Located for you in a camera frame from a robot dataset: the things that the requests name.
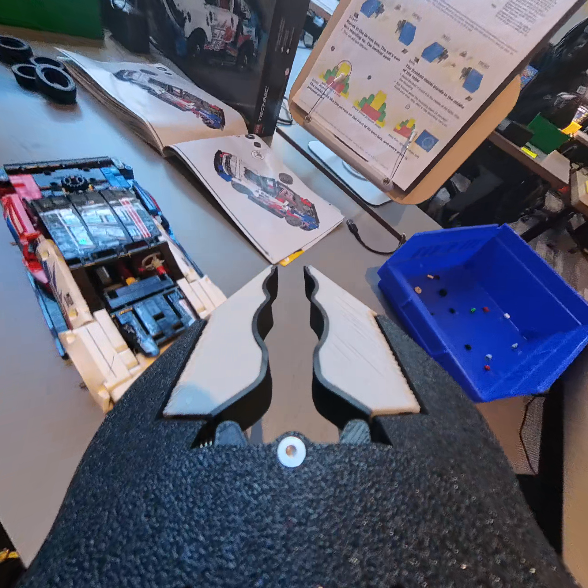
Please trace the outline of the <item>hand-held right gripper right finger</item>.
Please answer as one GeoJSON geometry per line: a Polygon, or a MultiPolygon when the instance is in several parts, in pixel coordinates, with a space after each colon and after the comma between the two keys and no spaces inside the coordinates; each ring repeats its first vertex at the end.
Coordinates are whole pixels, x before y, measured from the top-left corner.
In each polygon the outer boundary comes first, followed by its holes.
{"type": "Polygon", "coordinates": [[[315,408],[339,430],[359,420],[417,415],[420,404],[380,327],[381,318],[313,266],[303,269],[310,324],[315,408]]]}

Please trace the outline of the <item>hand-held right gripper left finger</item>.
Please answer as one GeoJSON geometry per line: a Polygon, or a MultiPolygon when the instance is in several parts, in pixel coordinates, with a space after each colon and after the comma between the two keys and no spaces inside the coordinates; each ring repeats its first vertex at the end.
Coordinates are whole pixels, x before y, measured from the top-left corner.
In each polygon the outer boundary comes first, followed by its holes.
{"type": "Polygon", "coordinates": [[[273,327],[278,272],[269,266],[209,316],[163,409],[167,419],[232,421],[249,429],[268,410],[265,338],[273,327]]]}

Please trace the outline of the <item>instruction booklet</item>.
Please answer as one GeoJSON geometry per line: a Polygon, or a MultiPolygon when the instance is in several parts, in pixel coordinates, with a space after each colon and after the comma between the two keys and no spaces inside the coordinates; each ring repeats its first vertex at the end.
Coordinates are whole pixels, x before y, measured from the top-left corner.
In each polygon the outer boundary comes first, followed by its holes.
{"type": "Polygon", "coordinates": [[[342,224],[236,109],[166,65],[59,51],[75,80],[163,157],[181,161],[270,263],[286,263],[342,224]]]}

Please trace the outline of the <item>white brick race car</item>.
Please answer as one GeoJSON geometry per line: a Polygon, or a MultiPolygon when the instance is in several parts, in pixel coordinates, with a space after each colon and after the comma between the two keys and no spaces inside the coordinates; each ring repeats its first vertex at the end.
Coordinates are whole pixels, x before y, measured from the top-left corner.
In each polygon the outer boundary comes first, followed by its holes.
{"type": "Polygon", "coordinates": [[[226,301],[120,159],[1,166],[1,209],[59,354],[105,413],[226,301]]]}

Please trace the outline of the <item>loose small brick pins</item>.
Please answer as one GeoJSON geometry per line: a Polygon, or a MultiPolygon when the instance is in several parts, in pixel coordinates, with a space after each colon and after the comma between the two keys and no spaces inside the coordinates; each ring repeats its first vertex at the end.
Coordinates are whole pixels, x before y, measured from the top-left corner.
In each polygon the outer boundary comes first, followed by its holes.
{"type": "Polygon", "coordinates": [[[472,373],[499,371],[523,340],[513,315],[463,268],[425,273],[411,281],[424,309],[424,348],[472,373]]]}

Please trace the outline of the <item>silver monitor stand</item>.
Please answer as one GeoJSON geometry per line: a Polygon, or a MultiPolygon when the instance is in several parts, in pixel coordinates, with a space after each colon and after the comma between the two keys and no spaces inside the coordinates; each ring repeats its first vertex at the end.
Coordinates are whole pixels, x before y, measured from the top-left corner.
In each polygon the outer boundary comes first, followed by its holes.
{"type": "Polygon", "coordinates": [[[344,187],[363,202],[372,207],[379,207],[388,202],[390,198],[368,179],[352,168],[333,151],[319,141],[309,141],[307,147],[310,153],[326,169],[331,172],[336,180],[340,180],[344,187]]]}

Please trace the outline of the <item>blue plastic bin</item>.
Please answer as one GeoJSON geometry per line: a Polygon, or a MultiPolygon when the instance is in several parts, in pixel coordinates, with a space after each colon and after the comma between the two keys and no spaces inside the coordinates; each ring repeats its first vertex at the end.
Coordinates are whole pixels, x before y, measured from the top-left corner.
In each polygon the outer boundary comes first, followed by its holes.
{"type": "Polygon", "coordinates": [[[416,233],[378,276],[408,334],[476,403],[546,393],[587,346],[587,302],[508,225],[416,233]],[[411,281],[457,268],[471,272],[511,312],[523,338],[517,351],[502,357],[497,373],[466,371],[423,346],[424,309],[411,281]]]}

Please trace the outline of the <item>instruction sheet on wooden board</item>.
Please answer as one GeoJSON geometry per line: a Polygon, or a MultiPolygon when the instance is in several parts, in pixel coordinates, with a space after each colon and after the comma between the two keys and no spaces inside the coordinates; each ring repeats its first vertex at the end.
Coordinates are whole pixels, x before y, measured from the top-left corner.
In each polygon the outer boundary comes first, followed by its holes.
{"type": "Polygon", "coordinates": [[[339,1],[289,96],[295,121],[390,200],[423,202],[514,107],[584,1],[339,1]]]}

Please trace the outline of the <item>black printed toy set box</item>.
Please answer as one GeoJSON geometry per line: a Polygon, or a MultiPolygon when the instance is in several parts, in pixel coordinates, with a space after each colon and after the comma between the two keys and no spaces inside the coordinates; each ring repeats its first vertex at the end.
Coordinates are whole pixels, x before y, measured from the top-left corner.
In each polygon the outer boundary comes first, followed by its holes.
{"type": "Polygon", "coordinates": [[[130,52],[159,54],[273,135],[309,1],[100,1],[104,27],[130,52]]]}

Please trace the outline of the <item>green plastic bin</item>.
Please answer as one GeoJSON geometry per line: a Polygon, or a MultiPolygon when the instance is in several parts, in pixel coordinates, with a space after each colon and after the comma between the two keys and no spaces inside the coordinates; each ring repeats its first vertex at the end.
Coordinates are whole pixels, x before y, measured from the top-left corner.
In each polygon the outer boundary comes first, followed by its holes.
{"type": "Polygon", "coordinates": [[[1,1],[1,24],[91,40],[104,37],[99,1],[1,1]]]}

